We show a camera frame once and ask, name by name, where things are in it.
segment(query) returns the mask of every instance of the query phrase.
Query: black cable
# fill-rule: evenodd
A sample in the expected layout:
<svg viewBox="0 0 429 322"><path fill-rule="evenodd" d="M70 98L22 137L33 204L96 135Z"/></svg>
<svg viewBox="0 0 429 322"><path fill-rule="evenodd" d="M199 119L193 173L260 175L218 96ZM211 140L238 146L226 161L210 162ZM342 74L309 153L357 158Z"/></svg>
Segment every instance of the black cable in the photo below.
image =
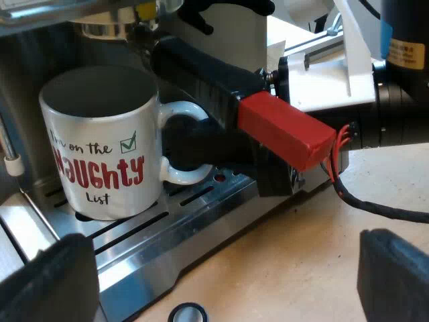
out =
<svg viewBox="0 0 429 322"><path fill-rule="evenodd" d="M330 163L332 166L332 173L335 173L333 169L334 159L332 153L330 155ZM404 221L412 221L414 223L429 223L429 213L423 213L420 211L408 211L403 209L391 208L377 203L371 203L369 201L361 201L355 196L353 196L343 185L341 179L334 174L334 189L337 195L348 205L368 211L369 213L374 213L383 217L390 219L399 219Z"/></svg>
<svg viewBox="0 0 429 322"><path fill-rule="evenodd" d="M375 10L375 8L368 2L368 0L359 0L360 3L362 3L362 5L367 8L367 10L371 13L371 15L373 15L374 17L376 17L378 20L381 19L381 15L380 12L378 12L377 10Z"/></svg>
<svg viewBox="0 0 429 322"><path fill-rule="evenodd" d="M326 169L323 162L320 163L320 167L322 168L323 172L326 173L327 176L329 176L328 169Z"/></svg>

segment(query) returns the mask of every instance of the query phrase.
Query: slot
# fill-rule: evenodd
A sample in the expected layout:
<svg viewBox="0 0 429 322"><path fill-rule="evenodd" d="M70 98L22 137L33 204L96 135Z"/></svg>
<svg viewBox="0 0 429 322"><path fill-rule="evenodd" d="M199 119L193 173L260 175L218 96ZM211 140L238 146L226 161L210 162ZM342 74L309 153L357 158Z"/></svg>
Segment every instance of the slot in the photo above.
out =
<svg viewBox="0 0 429 322"><path fill-rule="evenodd" d="M128 231L126 234L122 235L121 237L118 237L117 239L111 241L110 243L105 244L104 246L100 247L99 249L95 250L95 255L98 255L105 250L108 250L109 248L113 247L114 245L119 244L121 241L127 239L128 237L131 237L132 235L135 235L139 231L145 229L146 227L149 227L150 225L156 223L157 221L163 219L164 217L168 216L168 211L164 211L163 213L160 213L159 215L155 216L154 218L146 221L145 223L142 223L140 226L137 226L136 228Z"/></svg>
<svg viewBox="0 0 429 322"><path fill-rule="evenodd" d="M180 202L181 206L186 206L187 204L193 202L195 199L198 199L201 196L204 196L206 193L211 192L211 190L213 190L214 187L213 186L208 186L207 188L205 188L204 190L201 190L199 193L196 193L195 195L183 200L182 202Z"/></svg>
<svg viewBox="0 0 429 322"><path fill-rule="evenodd" d="M172 192L170 192L168 196L173 197L175 195L178 195L179 193L183 193L188 188L189 186L179 186L177 189L174 189Z"/></svg>
<svg viewBox="0 0 429 322"><path fill-rule="evenodd" d="M58 208L58 207L61 207L61 206L64 206L65 204L67 204L68 203L68 201L67 201L67 199L65 199L65 200L63 200L63 201L60 201L60 202L58 202L58 203L55 203L54 204L54 208Z"/></svg>
<svg viewBox="0 0 429 322"><path fill-rule="evenodd" d="M45 193L45 197L49 198L49 197L51 197L53 195L56 195L57 193L60 193L60 192L62 192L62 186L60 188L58 188L58 189L52 190L52 191L50 191L48 193Z"/></svg>
<svg viewBox="0 0 429 322"><path fill-rule="evenodd" d="M152 207L155 207L157 204L158 204L158 202L157 202L157 201L155 201L155 202L153 203L153 205L152 205L152 206L150 206L148 209L151 209ZM95 233L93 233L93 234L89 235L89 237L90 237L90 238L92 238L92 239L94 239L94 238L96 238L96 237L98 237L98 236L100 236L100 235L104 234L106 231L108 231L108 230L110 230L110 229L113 229L113 228L115 228L116 226L119 226L120 224L125 223L126 221L129 221L131 218L134 218L134 217L135 217L135 216L128 217L128 218L124 218L124 219L118 219L118 220L116 220L116 221L112 222L112 224L110 224L110 225L108 225L108 226L106 226L106 227L104 227L104 228L102 228L102 229L100 229L100 230L96 231Z"/></svg>

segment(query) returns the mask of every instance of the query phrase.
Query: red wire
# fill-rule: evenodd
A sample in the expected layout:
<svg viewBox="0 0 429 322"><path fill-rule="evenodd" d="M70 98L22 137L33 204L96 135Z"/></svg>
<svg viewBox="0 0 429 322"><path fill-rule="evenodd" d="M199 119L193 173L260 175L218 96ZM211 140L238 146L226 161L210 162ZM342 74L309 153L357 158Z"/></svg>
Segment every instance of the red wire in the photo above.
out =
<svg viewBox="0 0 429 322"><path fill-rule="evenodd" d="M338 136L336 137L336 141L332 146L332 150L330 154L323 160L323 163L325 164L326 169L328 170L329 178L331 179L332 182L335 181L335 177L339 176L337 162L338 162L338 156L339 156L340 150L345 144L351 141L351 138L349 138L350 133L347 132L349 127L350 125L347 124L340 129L340 131L338 132ZM333 167L330 161L331 155L332 155L332 159L334 160Z"/></svg>
<svg viewBox="0 0 429 322"><path fill-rule="evenodd" d="M340 149L347 144L350 141L350 138L345 138L343 139L344 135L348 135L348 133L346 132L349 129L350 125L344 125L341 129L340 132L338 133L338 136L336 138L336 142L334 144L334 147L332 148L332 157L334 159L334 171L335 171L335 176L338 177L339 176L339 171L338 171L338 156L340 153Z"/></svg>

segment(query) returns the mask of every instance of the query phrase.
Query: mug handle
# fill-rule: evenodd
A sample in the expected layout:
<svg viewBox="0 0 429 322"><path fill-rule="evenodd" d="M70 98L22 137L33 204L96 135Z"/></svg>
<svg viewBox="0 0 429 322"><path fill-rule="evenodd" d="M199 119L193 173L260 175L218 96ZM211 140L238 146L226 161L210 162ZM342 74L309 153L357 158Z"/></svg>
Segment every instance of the mug handle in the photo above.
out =
<svg viewBox="0 0 429 322"><path fill-rule="evenodd" d="M197 104L178 101L160 106L158 111L158 127L162 129L166 125L167 120L174 115L186 115L197 121L208 119L207 113ZM165 156L162 156L160 179L175 184L194 184L204 179L212 170L212 167L210 164L203 164L193 171L181 171L170 166L170 161Z"/></svg>

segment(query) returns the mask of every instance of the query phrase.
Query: mug rim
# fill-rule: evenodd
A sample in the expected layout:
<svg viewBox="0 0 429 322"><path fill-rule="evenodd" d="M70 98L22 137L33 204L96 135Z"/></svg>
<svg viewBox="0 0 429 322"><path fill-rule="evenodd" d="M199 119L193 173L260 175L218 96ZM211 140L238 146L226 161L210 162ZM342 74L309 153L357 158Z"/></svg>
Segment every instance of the mug rim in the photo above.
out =
<svg viewBox="0 0 429 322"><path fill-rule="evenodd" d="M115 115L108 115L108 116L99 116L99 117L85 117L85 116L78 116L78 115L71 115L71 114L67 114L67 113L63 113L61 111L58 111L57 109L51 107L45 100L44 98L44 93L46 91L46 89L48 88L48 86L51 84L52 81L54 81L56 78L67 74L68 72L72 72L75 70L80 70L80 69L90 69L90 68L94 68L94 67L120 67L120 68L124 68L124 69L130 69L130 70L134 70L134 71L138 71L142 74L144 74L145 76L150 77L151 81L153 81L153 85L154 85L154 89L155 92L154 94L150 97L149 100L147 100L143 105L140 105L139 107L136 107L135 109L132 109L131 111L127 111L124 113L120 113L120 114L115 114ZM158 89L158 84L155 80L155 78L150 75L149 73L140 70L140 69L136 69L136 68L132 68L129 66L122 66L122 65L108 65L108 64L102 64L102 65L88 65L88 66L81 66L78 68L72 68L70 70L67 70L66 72L63 72L59 75L57 75L54 78L51 78L51 80L49 80L40 90L39 92L39 104L41 106L41 108L43 110L46 110L50 113L53 113L54 115L63 117L63 118L69 118L69 119L75 119L75 120L79 120L79 121L85 121L88 123L98 123L98 122L106 122L106 121L114 121L114 120L118 120L118 119L123 119L124 117L130 117L133 115L138 114L140 111L143 111L144 109L148 108L151 104L154 104L158 101L159 98L159 89Z"/></svg>
<svg viewBox="0 0 429 322"><path fill-rule="evenodd" d="M157 102L158 100L158 92L153 95L149 101L147 101L146 103L144 103L142 106L138 107L137 109L134 109L132 111L129 112L125 112L122 114L117 114L117 115L112 115L112 116L101 116L101 117L84 117L84 116L74 116L74 115L69 115L69 114L65 114L65 113L61 113L55 109L53 109L52 107L50 107L44 100L43 96L42 96L42 91L40 91L39 94L39 103L40 106L42 107L42 109L53 113L54 115L63 117L63 118L68 118L68 119L75 119L75 120L79 120L79 121L85 121L88 123L98 123L98 122L106 122L106 121L114 121L117 119L123 119L125 117L130 117L133 116L135 114L140 113L141 111L143 111L144 109L148 108L150 105L154 104Z"/></svg>

